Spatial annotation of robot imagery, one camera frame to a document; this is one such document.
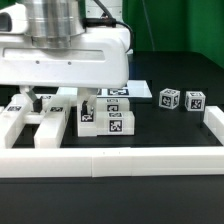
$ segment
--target green wall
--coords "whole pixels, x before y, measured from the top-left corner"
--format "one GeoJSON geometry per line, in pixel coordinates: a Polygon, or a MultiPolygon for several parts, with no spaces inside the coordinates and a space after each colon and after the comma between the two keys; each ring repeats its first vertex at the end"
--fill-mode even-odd
{"type": "Polygon", "coordinates": [[[224,1],[188,1],[189,50],[201,52],[224,67],[224,1]]]}
{"type": "MultiPolygon", "coordinates": [[[[124,1],[135,50],[152,50],[141,0],[124,1]]],[[[0,0],[0,8],[15,0],[0,0]]],[[[145,0],[157,51],[196,51],[224,67],[224,0],[145,0]]]]}

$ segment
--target white border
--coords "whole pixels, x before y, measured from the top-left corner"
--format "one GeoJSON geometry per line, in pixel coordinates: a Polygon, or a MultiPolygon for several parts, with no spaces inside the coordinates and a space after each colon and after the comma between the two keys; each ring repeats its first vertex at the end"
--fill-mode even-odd
{"type": "Polygon", "coordinates": [[[224,147],[3,149],[1,178],[224,174],[224,147]]]}

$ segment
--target black table surface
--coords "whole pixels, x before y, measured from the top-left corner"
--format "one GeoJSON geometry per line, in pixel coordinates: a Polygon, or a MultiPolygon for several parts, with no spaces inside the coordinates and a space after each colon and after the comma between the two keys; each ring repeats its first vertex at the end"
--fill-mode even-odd
{"type": "MultiPolygon", "coordinates": [[[[130,59],[130,79],[146,80],[153,94],[152,101],[131,103],[135,135],[77,138],[73,109],[62,147],[221,145],[203,124],[203,112],[184,108],[187,90],[203,91],[206,105],[223,108],[224,70],[218,65],[198,53],[137,52],[130,59]],[[159,108],[164,88],[181,91],[178,108],[159,108]]],[[[27,126],[15,148],[33,145],[35,130],[27,126]]],[[[0,223],[221,224],[223,199],[222,175],[0,179],[0,223]]]]}
{"type": "MultiPolygon", "coordinates": [[[[152,100],[130,99],[135,115],[134,136],[77,137],[76,111],[73,108],[62,141],[62,148],[77,147],[170,147],[219,146],[219,141],[203,124],[203,112],[188,112],[184,107],[188,90],[202,91],[206,105],[224,103],[224,70],[198,53],[137,52],[130,59],[130,79],[146,80],[152,100]],[[159,93],[165,88],[181,91],[180,106],[160,108],[159,93]]],[[[34,147],[37,127],[27,125],[15,148],[34,147]]]]}

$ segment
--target white cube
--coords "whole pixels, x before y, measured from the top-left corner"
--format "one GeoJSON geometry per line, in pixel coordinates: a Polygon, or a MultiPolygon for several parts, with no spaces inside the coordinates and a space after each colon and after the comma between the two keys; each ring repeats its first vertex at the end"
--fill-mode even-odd
{"type": "Polygon", "coordinates": [[[97,112],[97,135],[134,135],[134,130],[132,111],[97,112]]]}
{"type": "Polygon", "coordinates": [[[188,111],[204,111],[205,95],[202,92],[187,91],[185,107],[188,111]]]}
{"type": "Polygon", "coordinates": [[[164,89],[160,92],[159,106],[174,109],[179,105],[180,91],[173,89],[164,89]]]}
{"type": "Polygon", "coordinates": [[[117,112],[129,110],[130,102],[127,98],[97,98],[97,111],[117,112]]]}

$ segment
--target black cable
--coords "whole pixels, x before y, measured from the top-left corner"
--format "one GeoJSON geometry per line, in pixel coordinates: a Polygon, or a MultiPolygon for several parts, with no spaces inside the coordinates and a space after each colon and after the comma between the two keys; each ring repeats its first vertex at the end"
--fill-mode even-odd
{"type": "Polygon", "coordinates": [[[123,23],[123,22],[120,22],[120,21],[116,21],[116,24],[119,24],[121,26],[124,26],[130,32],[130,45],[129,45],[128,50],[126,51],[126,53],[127,53],[129,50],[131,50],[133,48],[133,44],[134,44],[134,32],[133,32],[132,28],[128,24],[126,24],[126,23],[123,23]]]}
{"type": "Polygon", "coordinates": [[[103,10],[104,13],[106,13],[108,18],[110,18],[110,19],[113,18],[113,16],[109,12],[109,10],[105,7],[105,5],[100,0],[93,0],[93,1],[103,10]]]}
{"type": "Polygon", "coordinates": [[[130,45],[127,50],[127,52],[128,52],[129,50],[131,50],[133,48],[133,43],[134,43],[134,32],[129,25],[127,25],[126,23],[117,21],[114,18],[112,18],[112,19],[111,18],[106,18],[106,19],[85,18],[85,19],[83,19],[84,28],[97,27],[97,26],[116,27],[116,25],[124,26],[130,32],[130,45]]]}
{"type": "Polygon", "coordinates": [[[142,5],[143,5],[143,9],[144,9],[145,19],[146,19],[146,22],[147,22],[149,36],[150,36],[150,39],[151,39],[152,50],[155,51],[156,47],[155,47],[155,42],[154,42],[154,38],[153,38],[153,34],[152,34],[152,27],[151,27],[151,24],[150,24],[149,14],[147,12],[145,0],[142,0],[142,5]]]}

